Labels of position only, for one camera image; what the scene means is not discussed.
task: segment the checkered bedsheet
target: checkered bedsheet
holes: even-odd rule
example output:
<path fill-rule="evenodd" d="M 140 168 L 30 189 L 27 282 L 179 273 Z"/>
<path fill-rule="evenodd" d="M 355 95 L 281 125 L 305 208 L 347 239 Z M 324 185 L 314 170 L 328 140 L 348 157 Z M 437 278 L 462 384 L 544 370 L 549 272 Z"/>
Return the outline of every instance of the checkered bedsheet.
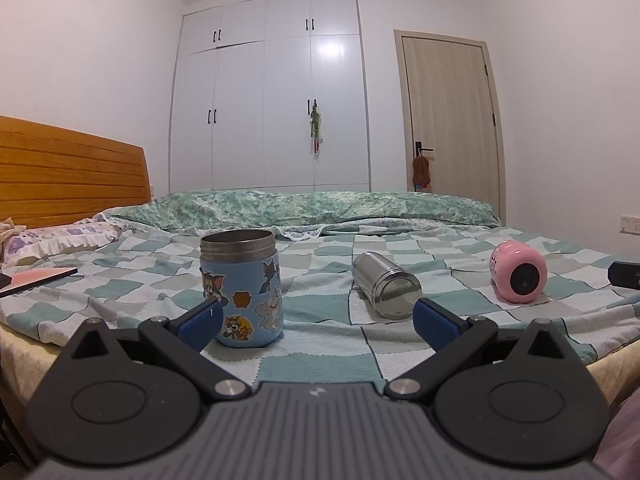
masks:
<path fill-rule="evenodd" d="M 514 238 L 545 255 L 543 295 L 526 306 L 499 298 L 488 259 Z M 168 233 L 132 234 L 100 250 L 56 256 L 39 265 L 77 267 L 49 286 L 0 300 L 0 320 L 39 339 L 64 345 L 87 317 L 130 328 L 150 316 L 177 317 L 202 300 L 199 238 Z M 640 295 L 607 280 L 608 254 L 509 228 L 441 226 L 390 234 L 382 227 L 311 240 L 279 240 L 284 332 L 260 349 L 211 342 L 203 355 L 257 381 L 372 381 L 381 387 L 433 351 L 411 320 L 376 315 L 351 277 L 354 256 L 384 254 L 414 273 L 423 293 L 459 316 L 483 314 L 500 325 L 555 320 L 585 363 L 640 335 Z"/>

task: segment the white wall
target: white wall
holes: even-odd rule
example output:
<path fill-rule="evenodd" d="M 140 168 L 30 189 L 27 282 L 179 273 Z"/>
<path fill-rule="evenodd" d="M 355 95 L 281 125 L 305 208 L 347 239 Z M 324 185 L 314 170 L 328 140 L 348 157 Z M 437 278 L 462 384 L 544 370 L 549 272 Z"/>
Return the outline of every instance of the white wall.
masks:
<path fill-rule="evenodd" d="M 510 224 L 640 255 L 640 0 L 482 0 L 517 167 Z"/>
<path fill-rule="evenodd" d="M 145 149 L 168 192 L 180 0 L 0 0 L 0 114 Z"/>
<path fill-rule="evenodd" d="M 189 6 L 187 12 L 236 1 L 240 0 L 205 0 Z M 369 102 L 372 189 L 406 190 L 394 29 L 485 40 L 484 11 L 480 0 L 358 0 L 358 4 Z"/>

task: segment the wardrobe door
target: wardrobe door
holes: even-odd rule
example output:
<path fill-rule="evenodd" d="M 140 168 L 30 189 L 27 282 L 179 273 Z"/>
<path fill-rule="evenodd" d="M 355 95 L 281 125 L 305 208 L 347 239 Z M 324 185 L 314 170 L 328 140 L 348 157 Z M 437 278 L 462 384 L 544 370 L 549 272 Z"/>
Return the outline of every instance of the wardrobe door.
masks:
<path fill-rule="evenodd" d="M 311 0 L 311 35 L 359 34 L 356 0 Z"/>
<path fill-rule="evenodd" d="M 211 128 L 217 60 L 216 50 L 178 58 L 171 120 L 171 192 L 211 189 Z"/>
<path fill-rule="evenodd" d="M 321 144 L 316 184 L 368 184 L 369 155 L 360 37 L 313 36 L 314 98 Z"/>
<path fill-rule="evenodd" d="M 213 34 L 214 32 L 218 34 L 221 24 L 222 7 L 187 14 L 182 19 L 178 55 L 188 56 L 194 52 L 214 48 L 216 44 Z"/>
<path fill-rule="evenodd" d="M 265 193 L 313 193 L 313 186 L 281 186 L 281 187 L 260 187 L 259 191 Z"/>
<path fill-rule="evenodd" d="M 266 0 L 249 0 L 223 7 L 216 47 L 264 41 Z"/>
<path fill-rule="evenodd" d="M 213 188 L 263 187 L 264 42 L 217 52 Z"/>
<path fill-rule="evenodd" d="M 327 184 L 314 186 L 314 191 L 369 191 L 369 184 Z"/>
<path fill-rule="evenodd" d="M 311 0 L 267 0 L 266 39 L 308 38 Z"/>
<path fill-rule="evenodd" d="M 309 38 L 265 42 L 265 186 L 314 182 L 308 112 L 313 103 Z"/>

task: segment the door frame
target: door frame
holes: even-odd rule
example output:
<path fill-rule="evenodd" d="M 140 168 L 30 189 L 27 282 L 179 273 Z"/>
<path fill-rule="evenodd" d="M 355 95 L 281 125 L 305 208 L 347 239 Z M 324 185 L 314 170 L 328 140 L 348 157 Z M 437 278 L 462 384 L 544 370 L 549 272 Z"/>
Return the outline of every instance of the door frame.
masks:
<path fill-rule="evenodd" d="M 403 38 L 417 38 L 422 40 L 445 41 L 447 43 L 461 43 L 478 46 L 482 49 L 482 58 L 486 65 L 489 92 L 491 95 L 492 112 L 495 116 L 495 140 L 498 155 L 498 196 L 499 206 L 496 212 L 504 224 L 506 222 L 506 185 L 504 177 L 504 147 L 502 144 L 502 123 L 500 121 L 500 110 L 498 107 L 498 94 L 495 88 L 494 71 L 489 58 L 489 49 L 485 41 L 468 40 L 467 38 L 457 38 L 455 36 L 442 36 L 440 34 L 430 34 L 427 32 L 412 32 L 408 30 L 394 30 L 396 37 L 396 53 L 398 54 L 398 69 L 400 75 L 400 91 L 402 94 L 402 117 L 404 119 L 404 148 L 406 152 L 406 182 L 407 190 L 414 190 L 414 183 L 410 168 L 414 160 L 414 131 L 411 118 L 411 104 L 409 98 L 409 81 L 406 72 L 406 60 L 404 58 Z"/>

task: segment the blue cartoon cup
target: blue cartoon cup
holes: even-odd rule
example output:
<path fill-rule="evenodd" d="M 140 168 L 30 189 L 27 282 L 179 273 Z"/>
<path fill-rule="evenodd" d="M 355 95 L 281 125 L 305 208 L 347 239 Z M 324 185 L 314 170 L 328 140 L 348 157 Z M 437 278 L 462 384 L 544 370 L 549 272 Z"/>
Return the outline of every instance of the blue cartoon cup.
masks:
<path fill-rule="evenodd" d="M 280 264 L 275 236 L 237 229 L 202 237 L 204 297 L 222 302 L 225 320 L 216 339 L 234 348 L 257 348 L 282 332 Z"/>

